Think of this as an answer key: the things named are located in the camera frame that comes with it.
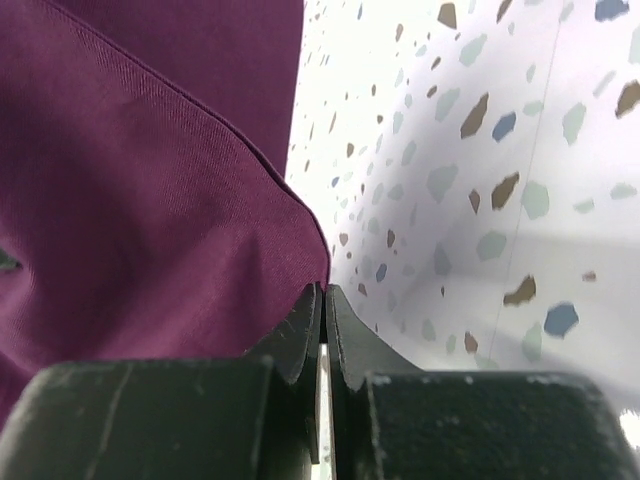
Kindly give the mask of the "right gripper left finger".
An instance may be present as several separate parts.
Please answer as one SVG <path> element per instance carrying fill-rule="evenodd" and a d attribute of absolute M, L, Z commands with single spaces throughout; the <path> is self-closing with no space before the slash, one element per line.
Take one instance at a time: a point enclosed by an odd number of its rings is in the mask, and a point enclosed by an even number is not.
<path fill-rule="evenodd" d="M 62 363 L 1 434 L 5 479 L 307 479 L 319 460 L 320 287 L 233 359 Z"/>

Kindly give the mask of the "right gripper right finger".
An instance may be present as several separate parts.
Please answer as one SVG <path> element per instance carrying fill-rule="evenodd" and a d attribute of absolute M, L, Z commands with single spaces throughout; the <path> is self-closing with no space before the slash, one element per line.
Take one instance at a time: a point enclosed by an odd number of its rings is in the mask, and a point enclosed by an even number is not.
<path fill-rule="evenodd" d="M 602 392 L 559 372 L 425 371 L 325 296 L 340 479 L 635 479 Z"/>

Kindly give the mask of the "purple cloth mat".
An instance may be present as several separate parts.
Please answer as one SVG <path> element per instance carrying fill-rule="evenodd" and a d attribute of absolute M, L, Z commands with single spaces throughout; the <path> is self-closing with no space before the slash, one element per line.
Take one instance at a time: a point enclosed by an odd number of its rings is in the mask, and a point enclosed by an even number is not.
<path fill-rule="evenodd" d="M 326 285 L 284 182 L 299 1 L 1 5 L 1 410 L 64 361 L 236 356 Z"/>

